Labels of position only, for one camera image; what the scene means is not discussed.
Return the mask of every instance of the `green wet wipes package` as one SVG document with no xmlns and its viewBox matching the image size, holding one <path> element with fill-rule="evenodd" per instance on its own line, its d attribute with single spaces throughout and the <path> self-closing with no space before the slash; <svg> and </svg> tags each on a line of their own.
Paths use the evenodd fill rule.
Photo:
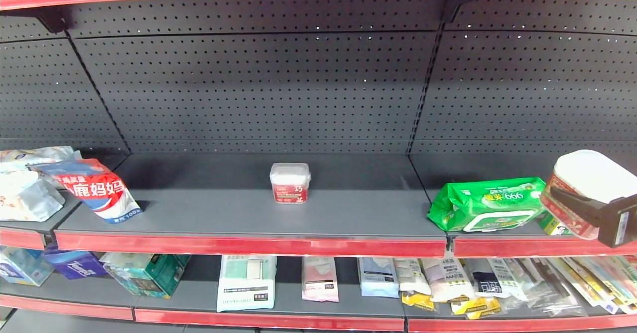
<svg viewBox="0 0 637 333">
<path fill-rule="evenodd" d="M 443 231 L 496 231 L 526 224 L 543 212 L 539 195 L 546 183 L 521 177 L 446 184 L 428 217 Z"/>
</svg>

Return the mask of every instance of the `white lid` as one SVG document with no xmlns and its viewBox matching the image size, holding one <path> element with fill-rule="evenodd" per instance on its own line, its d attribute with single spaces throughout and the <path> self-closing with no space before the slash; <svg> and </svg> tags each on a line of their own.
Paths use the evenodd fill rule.
<svg viewBox="0 0 637 333">
<path fill-rule="evenodd" d="M 561 156 L 555 173 L 582 195 L 605 203 L 637 193 L 637 176 L 597 151 Z"/>
<path fill-rule="evenodd" d="M 275 185 L 307 185 L 310 167 L 306 163 L 275 163 L 270 169 L 270 181 Z"/>
</svg>

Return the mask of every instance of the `pegboard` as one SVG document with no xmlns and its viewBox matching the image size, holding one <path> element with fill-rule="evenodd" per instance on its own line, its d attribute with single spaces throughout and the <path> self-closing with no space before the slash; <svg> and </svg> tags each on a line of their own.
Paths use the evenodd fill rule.
<svg viewBox="0 0 637 333">
<path fill-rule="evenodd" d="M 444 0 L 148 0 L 71 7 L 73 38 L 150 34 L 435 31 Z"/>
<path fill-rule="evenodd" d="M 68 40 L 3 43 L 0 53 L 1 138 L 125 147 Z"/>
<path fill-rule="evenodd" d="M 148 140 L 388 140 L 405 152 L 434 37 L 245 34 L 76 42 L 123 136 L 140 150 Z"/>
<path fill-rule="evenodd" d="M 635 140 L 637 38 L 451 31 L 416 139 Z"/>
<path fill-rule="evenodd" d="M 637 35 L 637 2 L 478 0 L 462 5 L 446 29 Z"/>
</svg>

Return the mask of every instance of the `small plastic tub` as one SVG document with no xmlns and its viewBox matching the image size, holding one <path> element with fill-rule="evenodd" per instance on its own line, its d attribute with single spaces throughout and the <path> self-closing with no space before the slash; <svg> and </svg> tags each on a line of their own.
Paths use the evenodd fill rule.
<svg viewBox="0 0 637 333">
<path fill-rule="evenodd" d="M 603 154 L 578 150 L 557 159 L 540 200 L 570 231 L 584 240 L 595 240 L 599 229 L 551 196 L 551 187 L 561 188 L 609 203 L 637 193 L 637 177 Z"/>
<path fill-rule="evenodd" d="M 270 170 L 275 201 L 302 204 L 308 199 L 310 167 L 305 163 L 275 163 Z"/>
</svg>

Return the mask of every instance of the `pink package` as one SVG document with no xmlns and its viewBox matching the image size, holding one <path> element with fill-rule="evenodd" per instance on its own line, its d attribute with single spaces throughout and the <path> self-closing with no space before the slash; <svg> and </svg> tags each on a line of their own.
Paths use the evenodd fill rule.
<svg viewBox="0 0 637 333">
<path fill-rule="evenodd" d="M 306 301 L 338 302 L 338 283 L 334 257 L 303 257 L 301 279 L 303 281 L 302 299 Z"/>
</svg>

